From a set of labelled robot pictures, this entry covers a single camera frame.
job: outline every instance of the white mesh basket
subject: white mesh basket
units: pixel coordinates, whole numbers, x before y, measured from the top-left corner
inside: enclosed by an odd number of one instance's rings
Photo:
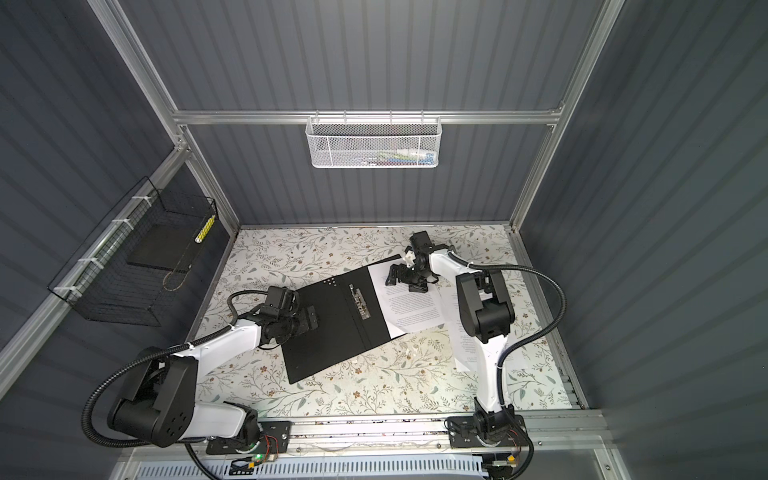
[[[306,139],[318,168],[437,167],[442,125],[331,124],[310,118]]]

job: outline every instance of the black folder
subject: black folder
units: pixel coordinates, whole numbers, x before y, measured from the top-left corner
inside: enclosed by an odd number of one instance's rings
[[[375,263],[399,258],[395,255]],[[363,319],[355,303],[353,290],[358,289],[368,306],[370,318]],[[392,339],[367,266],[321,280],[297,292],[303,305],[314,305],[318,326],[283,344],[289,383],[296,383]]]

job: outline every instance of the paper sheet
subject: paper sheet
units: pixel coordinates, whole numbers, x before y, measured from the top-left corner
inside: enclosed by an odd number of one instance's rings
[[[448,329],[448,338],[453,348],[453,356],[456,361],[456,369],[459,372],[477,372],[478,351],[475,339],[467,335],[458,313],[458,290],[455,285],[445,284],[440,288],[442,298],[442,310],[445,314],[445,327]],[[490,293],[480,293],[480,300],[491,298]],[[507,345],[511,345],[518,339],[515,338],[514,329],[510,329]],[[528,362],[522,355],[522,350],[517,349],[507,357],[505,365],[509,369],[525,370]]]
[[[395,338],[443,323],[442,298],[435,287],[430,286],[427,293],[414,293],[408,291],[405,283],[395,286],[384,284],[389,267],[397,263],[402,263],[402,260],[368,266],[389,336]]]

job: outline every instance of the floral pattern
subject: floral pattern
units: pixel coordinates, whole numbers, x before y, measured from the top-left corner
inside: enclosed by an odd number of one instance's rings
[[[300,288],[401,253],[421,227],[242,230],[197,332],[206,335],[230,321],[227,297],[269,285]],[[479,263],[514,263],[500,225],[426,227],[435,243],[448,243]],[[539,328],[519,272],[504,272],[517,319],[518,338]],[[242,296],[235,307],[253,306]],[[517,409],[569,409],[546,339],[523,349],[527,366],[507,368]],[[473,409],[477,378],[455,368],[444,326],[411,333],[290,385],[281,349],[252,350],[211,372],[197,398],[249,405],[264,418],[305,415],[370,415],[465,412]]]

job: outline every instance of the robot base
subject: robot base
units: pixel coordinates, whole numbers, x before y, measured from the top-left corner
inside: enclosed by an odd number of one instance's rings
[[[515,415],[515,420],[524,429],[525,420],[521,415]],[[528,444],[525,442],[525,437],[517,429],[512,429],[507,435],[505,435],[498,444],[484,445],[480,442],[480,439],[475,432],[475,423],[471,416],[456,416],[448,417],[445,420],[449,425],[455,425],[458,427],[458,431],[450,432],[449,438],[451,440],[452,449],[477,449],[483,447],[524,447]]]
[[[264,435],[269,435],[277,439],[277,452],[285,453],[288,451],[288,441],[290,440],[290,422],[261,422],[262,440],[256,449],[250,453],[250,455],[266,453],[266,442],[263,440]],[[270,454],[274,453],[274,441],[270,440]],[[237,450],[244,451],[247,447],[243,448],[243,444],[234,439],[222,439],[217,438],[208,442],[208,446],[205,452],[208,455],[238,455]]]

